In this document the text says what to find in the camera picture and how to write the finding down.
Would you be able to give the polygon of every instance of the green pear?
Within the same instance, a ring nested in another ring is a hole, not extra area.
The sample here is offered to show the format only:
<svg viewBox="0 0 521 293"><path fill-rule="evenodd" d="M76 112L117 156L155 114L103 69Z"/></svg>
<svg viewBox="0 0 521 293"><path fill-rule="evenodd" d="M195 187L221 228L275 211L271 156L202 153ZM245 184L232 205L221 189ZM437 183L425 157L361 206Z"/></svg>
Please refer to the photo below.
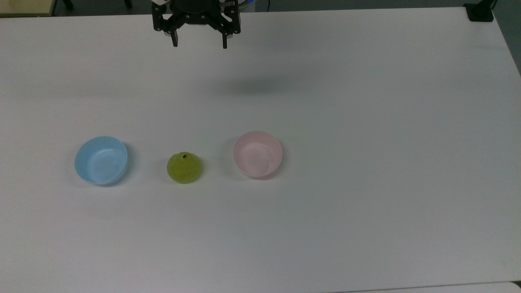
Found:
<svg viewBox="0 0 521 293"><path fill-rule="evenodd" d="M179 183L195 181L203 170L203 163L196 155L182 152L173 155L166 166L170 178Z"/></svg>

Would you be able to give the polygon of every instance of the white table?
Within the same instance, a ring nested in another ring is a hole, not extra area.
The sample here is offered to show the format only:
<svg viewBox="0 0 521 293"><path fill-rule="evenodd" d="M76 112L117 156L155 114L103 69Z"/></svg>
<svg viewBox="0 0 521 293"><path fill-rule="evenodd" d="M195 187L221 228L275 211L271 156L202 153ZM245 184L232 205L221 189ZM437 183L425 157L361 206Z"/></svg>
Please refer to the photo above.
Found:
<svg viewBox="0 0 521 293"><path fill-rule="evenodd" d="M459 286L423 287L385 291L365 291L365 293L520 293L513 283L472 284Z"/></svg>
<svg viewBox="0 0 521 293"><path fill-rule="evenodd" d="M0 291L289 292L521 279L521 78L464 8L0 19ZM281 141L269 180L231 148ZM73 160L124 141L103 188ZM204 161L175 184L168 158Z"/></svg>

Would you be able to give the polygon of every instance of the floor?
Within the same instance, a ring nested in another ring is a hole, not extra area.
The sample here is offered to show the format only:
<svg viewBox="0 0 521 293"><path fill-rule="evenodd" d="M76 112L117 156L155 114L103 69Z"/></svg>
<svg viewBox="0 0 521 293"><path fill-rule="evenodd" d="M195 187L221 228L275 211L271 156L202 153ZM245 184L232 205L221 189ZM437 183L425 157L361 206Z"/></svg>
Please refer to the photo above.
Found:
<svg viewBox="0 0 521 293"><path fill-rule="evenodd" d="M255 11L299 11L412 7L461 7L477 0L256 0ZM74 9L67 11L57 0L57 16L150 14L150 0L132 0L127 8L123 0L72 0ZM510 48L517 70L521 72L521 0L498 0L494 14Z"/></svg>

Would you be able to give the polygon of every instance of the pink bowl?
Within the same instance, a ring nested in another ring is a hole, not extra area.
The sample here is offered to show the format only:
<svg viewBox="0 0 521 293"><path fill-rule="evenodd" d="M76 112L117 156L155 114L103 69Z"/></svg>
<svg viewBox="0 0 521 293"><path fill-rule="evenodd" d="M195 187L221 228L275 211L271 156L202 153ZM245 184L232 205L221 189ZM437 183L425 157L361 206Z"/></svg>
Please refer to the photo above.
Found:
<svg viewBox="0 0 521 293"><path fill-rule="evenodd" d="M282 161L279 141L263 131L252 131L241 136L233 147L233 159L246 175L262 178L277 169Z"/></svg>

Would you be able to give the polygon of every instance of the blue bowl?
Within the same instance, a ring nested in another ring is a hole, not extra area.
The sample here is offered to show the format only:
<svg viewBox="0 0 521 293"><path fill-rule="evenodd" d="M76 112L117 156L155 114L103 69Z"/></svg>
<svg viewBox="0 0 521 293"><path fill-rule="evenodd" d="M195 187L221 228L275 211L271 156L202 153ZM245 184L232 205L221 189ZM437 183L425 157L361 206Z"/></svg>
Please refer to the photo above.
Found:
<svg viewBox="0 0 521 293"><path fill-rule="evenodd" d="M96 137L76 154L76 173L85 181L108 185L123 177L127 171L128 153L125 145L110 136Z"/></svg>

